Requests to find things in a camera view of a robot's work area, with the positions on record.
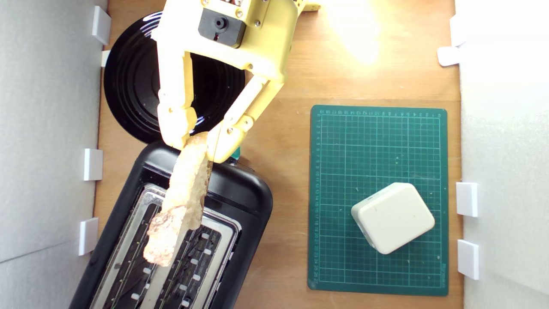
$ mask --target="bright light spot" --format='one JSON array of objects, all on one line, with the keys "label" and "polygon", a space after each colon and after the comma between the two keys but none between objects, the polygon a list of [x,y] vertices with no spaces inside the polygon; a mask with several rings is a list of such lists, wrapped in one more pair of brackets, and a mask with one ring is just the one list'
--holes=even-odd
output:
[{"label": "bright light spot", "polygon": [[379,56],[379,24],[371,0],[324,0],[328,24],[359,62],[374,64]]}]

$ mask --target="green part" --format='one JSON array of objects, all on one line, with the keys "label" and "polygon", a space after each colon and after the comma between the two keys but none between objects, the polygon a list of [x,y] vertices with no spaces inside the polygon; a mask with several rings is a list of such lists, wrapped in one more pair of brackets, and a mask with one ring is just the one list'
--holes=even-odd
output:
[{"label": "green part", "polygon": [[[447,143],[444,109],[312,108],[309,288],[448,294]],[[369,246],[351,208],[394,182],[417,188],[435,227],[382,255]]]},{"label": "green part", "polygon": [[240,147],[238,147],[235,152],[233,152],[233,154],[231,155],[231,157],[233,157],[234,159],[238,160],[240,159]]}]

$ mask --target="white foam board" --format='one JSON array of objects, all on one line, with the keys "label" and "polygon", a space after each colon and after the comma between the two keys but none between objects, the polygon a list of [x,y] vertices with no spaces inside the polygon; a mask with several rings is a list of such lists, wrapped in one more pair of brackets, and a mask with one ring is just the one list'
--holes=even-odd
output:
[{"label": "white foam board", "polygon": [[88,256],[76,241],[0,263],[0,308],[68,308]]},{"label": "white foam board", "polygon": [[[464,239],[482,248],[466,308],[548,308],[549,2],[456,0],[474,29],[460,46],[462,177],[481,186]],[[502,306],[495,306],[493,300]]]},{"label": "white foam board", "polygon": [[17,21],[0,31],[0,58],[8,59],[0,70],[0,211],[9,231],[0,233],[0,262],[76,241],[79,222],[93,216],[95,183],[82,181],[82,170],[83,150],[98,137],[103,45],[87,35],[96,4],[107,3],[2,1],[0,19]]}]

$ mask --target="black dish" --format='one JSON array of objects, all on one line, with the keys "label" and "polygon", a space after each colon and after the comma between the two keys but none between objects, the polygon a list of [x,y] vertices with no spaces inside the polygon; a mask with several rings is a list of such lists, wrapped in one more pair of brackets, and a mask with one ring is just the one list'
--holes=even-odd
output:
[{"label": "black dish", "polygon": [[[139,19],[116,40],[104,71],[107,104],[118,123],[147,144],[161,140],[156,107],[160,80],[156,41],[151,31],[162,12]],[[197,54],[193,61],[198,120],[191,134],[211,130],[223,119],[245,84],[245,74],[231,65]]]}]

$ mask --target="wooden surface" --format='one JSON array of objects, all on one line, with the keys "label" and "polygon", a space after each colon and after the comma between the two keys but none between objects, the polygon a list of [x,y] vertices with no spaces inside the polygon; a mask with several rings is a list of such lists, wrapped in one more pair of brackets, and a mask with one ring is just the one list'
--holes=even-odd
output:
[{"label": "wooden surface", "polygon": [[[436,49],[450,44],[453,0],[324,0],[298,22],[288,82],[242,145],[246,162],[273,192],[274,208],[236,308],[463,308],[457,272],[455,186],[461,177],[460,88],[456,67]],[[110,0],[111,44],[163,1]],[[448,111],[450,293],[447,297],[312,291],[306,285],[309,123],[314,104],[436,107]],[[102,94],[103,180],[95,216],[102,230],[144,144],[114,120]]]}]

